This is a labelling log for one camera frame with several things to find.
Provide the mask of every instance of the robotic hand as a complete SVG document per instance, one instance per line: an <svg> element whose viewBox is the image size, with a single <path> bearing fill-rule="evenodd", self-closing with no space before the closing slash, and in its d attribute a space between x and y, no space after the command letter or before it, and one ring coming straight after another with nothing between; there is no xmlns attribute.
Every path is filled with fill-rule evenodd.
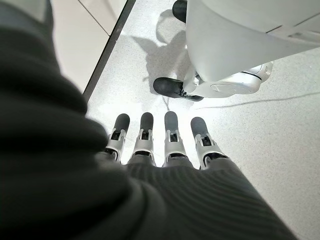
<svg viewBox="0 0 320 240"><path fill-rule="evenodd" d="M127 114L120 114L109 135L108 144L104 152L111 156L115 162L121 163L121 155L124 150L126 134L129 128L130 118ZM140 130L136 138L133 153L128 164L144 163L156 166L153 144L153 115L145 112L141 116ZM183 140L179 133L178 117L175 112L168 111L164 117L164 164L162 167L186 166L193 168L189 161ZM200 169L211 167L214 160L230 160L218 147L210 136L206 123L201 117L195 117L191 121L191 130L195 141L195 149L200 162Z"/></svg>

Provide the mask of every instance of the black caster wheel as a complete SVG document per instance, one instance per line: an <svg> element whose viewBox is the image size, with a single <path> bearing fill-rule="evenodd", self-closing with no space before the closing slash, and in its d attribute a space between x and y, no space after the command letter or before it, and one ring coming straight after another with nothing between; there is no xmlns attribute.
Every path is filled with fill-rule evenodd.
<svg viewBox="0 0 320 240"><path fill-rule="evenodd" d="M172 6L172 13L176 19L186 23L187 19L187 0L178 0Z"/></svg>
<svg viewBox="0 0 320 240"><path fill-rule="evenodd" d="M160 95L174 99L188 99L199 102L202 96L190 96L183 89L183 82L169 77L159 77L153 82L153 89Z"/></svg>

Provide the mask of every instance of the white robot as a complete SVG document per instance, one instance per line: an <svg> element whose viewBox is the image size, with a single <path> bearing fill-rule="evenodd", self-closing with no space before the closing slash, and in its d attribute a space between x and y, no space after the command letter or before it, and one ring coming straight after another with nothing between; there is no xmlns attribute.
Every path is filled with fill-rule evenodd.
<svg viewBox="0 0 320 240"><path fill-rule="evenodd" d="M184 80L157 78L163 96L200 101L253 94L273 61L320 47L320 0L178 0L192 63Z"/></svg>

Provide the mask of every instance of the dark gray sleeve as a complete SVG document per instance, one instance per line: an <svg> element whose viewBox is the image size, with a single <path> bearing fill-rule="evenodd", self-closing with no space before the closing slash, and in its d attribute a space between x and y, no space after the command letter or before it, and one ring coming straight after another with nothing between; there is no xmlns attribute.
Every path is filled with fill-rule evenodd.
<svg viewBox="0 0 320 240"><path fill-rule="evenodd" d="M60 74L46 3L39 22L0 1L0 238L156 237L162 198L96 157L106 131Z"/></svg>

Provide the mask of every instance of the black fingertip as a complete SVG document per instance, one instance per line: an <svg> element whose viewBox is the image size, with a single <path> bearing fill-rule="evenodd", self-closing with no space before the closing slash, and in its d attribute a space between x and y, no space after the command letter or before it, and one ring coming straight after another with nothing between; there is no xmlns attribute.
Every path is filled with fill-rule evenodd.
<svg viewBox="0 0 320 240"><path fill-rule="evenodd" d="M174 111L168 111L164 116L164 127L165 131L175 131L178 130L178 117Z"/></svg>
<svg viewBox="0 0 320 240"><path fill-rule="evenodd" d="M200 134L200 135L208 134L206 122L201 117L198 117L198 116L194 117L191 120L190 125L191 125L191 130L192 130L192 134L193 134L194 138L198 134Z"/></svg>
<svg viewBox="0 0 320 240"><path fill-rule="evenodd" d="M121 130L125 130L125 132L127 133L129 124L130 124L130 117L127 114L122 113L116 118L113 128L115 128L116 131L119 131L119 132Z"/></svg>
<svg viewBox="0 0 320 240"><path fill-rule="evenodd" d="M152 130L154 128L154 116L150 112L145 112L141 116L140 129L144 131Z"/></svg>

